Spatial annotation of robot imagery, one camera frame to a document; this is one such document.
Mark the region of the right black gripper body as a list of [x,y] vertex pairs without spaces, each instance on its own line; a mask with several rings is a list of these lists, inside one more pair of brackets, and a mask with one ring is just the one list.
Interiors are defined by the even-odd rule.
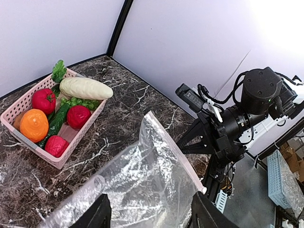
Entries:
[[223,122],[203,112],[198,113],[198,120],[202,123],[202,136],[210,143],[211,154],[218,164],[236,163],[244,158],[245,147],[239,137],[245,130],[241,126],[245,119],[236,111],[225,111]]

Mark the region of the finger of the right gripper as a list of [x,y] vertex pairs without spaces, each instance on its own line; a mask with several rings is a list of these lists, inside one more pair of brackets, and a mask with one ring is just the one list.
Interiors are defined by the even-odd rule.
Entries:
[[202,147],[201,137],[203,124],[200,119],[194,120],[185,134],[177,141],[180,149],[197,149]]
[[184,154],[213,154],[214,149],[211,142],[203,136],[197,136],[189,142],[181,144],[181,151]]

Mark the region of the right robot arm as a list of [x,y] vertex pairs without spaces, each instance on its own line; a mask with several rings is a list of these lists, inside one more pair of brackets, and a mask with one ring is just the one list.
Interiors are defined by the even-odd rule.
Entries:
[[201,84],[197,92],[182,84],[176,95],[197,114],[197,119],[177,142],[184,154],[211,154],[220,167],[237,162],[255,138],[260,123],[294,119],[304,108],[304,83],[271,68],[245,71],[237,77],[225,100],[209,95]]

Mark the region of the white toy radish with leaves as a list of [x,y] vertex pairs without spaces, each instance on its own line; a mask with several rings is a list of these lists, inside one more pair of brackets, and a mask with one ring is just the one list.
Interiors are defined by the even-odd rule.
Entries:
[[106,84],[84,77],[80,74],[65,77],[67,68],[63,60],[58,60],[52,68],[52,80],[59,84],[62,94],[87,100],[106,100],[114,95],[112,88]]

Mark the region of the clear zip top bag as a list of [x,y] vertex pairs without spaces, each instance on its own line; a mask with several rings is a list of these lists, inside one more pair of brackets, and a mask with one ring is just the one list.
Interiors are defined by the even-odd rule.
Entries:
[[152,112],[139,139],[67,198],[42,228],[70,228],[102,194],[112,209],[111,228],[184,228],[193,195],[206,192],[186,156]]

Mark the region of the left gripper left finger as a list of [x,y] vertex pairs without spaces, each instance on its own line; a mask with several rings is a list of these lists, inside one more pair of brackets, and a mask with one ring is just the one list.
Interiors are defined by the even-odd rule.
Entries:
[[110,228],[112,209],[107,194],[100,195],[71,228]]

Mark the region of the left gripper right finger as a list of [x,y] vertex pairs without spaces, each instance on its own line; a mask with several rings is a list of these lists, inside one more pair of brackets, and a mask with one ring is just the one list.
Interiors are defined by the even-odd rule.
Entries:
[[191,203],[193,228],[238,228],[227,219],[202,192],[196,192]]

